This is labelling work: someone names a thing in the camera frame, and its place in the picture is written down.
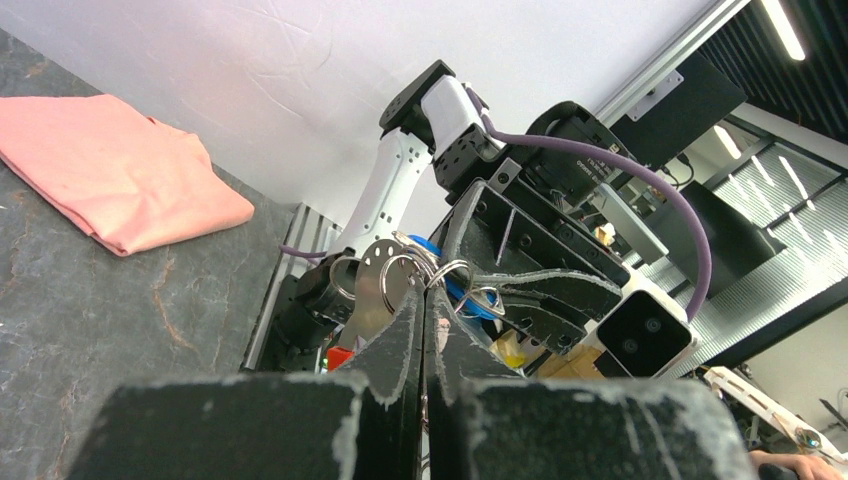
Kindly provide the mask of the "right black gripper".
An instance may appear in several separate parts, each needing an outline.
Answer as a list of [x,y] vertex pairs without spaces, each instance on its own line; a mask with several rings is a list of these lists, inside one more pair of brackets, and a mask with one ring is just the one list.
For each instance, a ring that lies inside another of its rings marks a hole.
[[474,283],[494,286],[490,312],[565,355],[623,299],[631,274],[590,226],[610,223],[649,265],[669,249],[607,183],[566,162],[566,185],[505,157],[488,183],[477,180],[439,226],[445,260],[462,259]]

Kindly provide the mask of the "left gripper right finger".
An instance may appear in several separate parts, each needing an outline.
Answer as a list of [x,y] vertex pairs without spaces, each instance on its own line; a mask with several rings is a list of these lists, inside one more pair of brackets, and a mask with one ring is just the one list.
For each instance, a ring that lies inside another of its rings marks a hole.
[[735,422],[692,380],[540,380],[509,369],[425,296],[435,479],[753,479]]

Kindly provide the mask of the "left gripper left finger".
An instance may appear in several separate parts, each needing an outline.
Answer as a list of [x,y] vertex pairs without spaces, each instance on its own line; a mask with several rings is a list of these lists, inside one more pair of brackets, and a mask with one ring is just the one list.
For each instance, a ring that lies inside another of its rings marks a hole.
[[424,292],[326,374],[248,373],[118,387],[73,479],[415,479]]

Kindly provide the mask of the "steel key holder red handle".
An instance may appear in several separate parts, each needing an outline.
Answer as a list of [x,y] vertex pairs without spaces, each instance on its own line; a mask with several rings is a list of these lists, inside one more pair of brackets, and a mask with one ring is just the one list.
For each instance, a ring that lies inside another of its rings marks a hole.
[[422,464],[425,280],[407,245],[378,240],[363,254],[341,343],[354,355],[331,374],[351,388],[332,440],[342,479],[417,479]]

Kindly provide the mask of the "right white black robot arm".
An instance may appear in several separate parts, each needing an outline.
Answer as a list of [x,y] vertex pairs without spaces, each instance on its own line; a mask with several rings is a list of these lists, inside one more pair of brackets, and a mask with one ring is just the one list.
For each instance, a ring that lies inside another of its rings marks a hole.
[[615,136],[572,102],[523,135],[496,133],[483,110],[442,61],[390,102],[349,224],[285,281],[270,335],[280,367],[303,368],[336,331],[358,350],[416,280],[513,361],[588,345],[649,376],[689,344],[686,314],[573,216],[633,170]]

